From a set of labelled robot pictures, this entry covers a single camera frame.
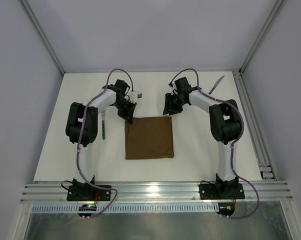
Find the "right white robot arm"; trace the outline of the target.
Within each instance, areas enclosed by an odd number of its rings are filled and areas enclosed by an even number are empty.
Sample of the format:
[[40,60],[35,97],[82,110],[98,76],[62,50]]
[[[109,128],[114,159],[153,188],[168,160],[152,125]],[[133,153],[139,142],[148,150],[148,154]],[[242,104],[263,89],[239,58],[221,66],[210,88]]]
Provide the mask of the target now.
[[165,94],[164,115],[175,115],[183,111],[184,105],[193,105],[209,115],[210,132],[218,146],[218,169],[215,182],[202,180],[199,184],[201,200],[231,199],[239,194],[245,197],[243,187],[236,174],[237,142],[244,132],[243,118],[235,100],[219,100],[192,87],[186,77],[168,84],[171,93]]

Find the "brown cloth napkin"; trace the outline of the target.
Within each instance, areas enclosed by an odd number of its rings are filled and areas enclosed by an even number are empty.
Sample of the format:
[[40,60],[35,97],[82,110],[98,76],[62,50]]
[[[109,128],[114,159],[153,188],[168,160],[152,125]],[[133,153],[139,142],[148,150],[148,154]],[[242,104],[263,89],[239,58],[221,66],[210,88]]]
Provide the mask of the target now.
[[170,116],[134,117],[125,122],[125,159],[151,160],[174,157]]

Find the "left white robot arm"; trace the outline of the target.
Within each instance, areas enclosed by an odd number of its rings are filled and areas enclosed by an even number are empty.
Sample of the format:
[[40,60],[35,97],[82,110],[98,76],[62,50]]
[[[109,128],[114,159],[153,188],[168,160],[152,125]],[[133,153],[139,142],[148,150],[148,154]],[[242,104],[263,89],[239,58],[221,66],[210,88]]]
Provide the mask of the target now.
[[132,87],[118,79],[115,84],[102,88],[96,97],[86,105],[73,102],[70,105],[65,133],[69,141],[76,145],[76,174],[67,187],[69,202],[111,200],[110,185],[95,185],[93,171],[93,142],[98,136],[98,117],[109,106],[117,108],[117,115],[127,123],[133,123],[137,99],[142,94],[128,92]]

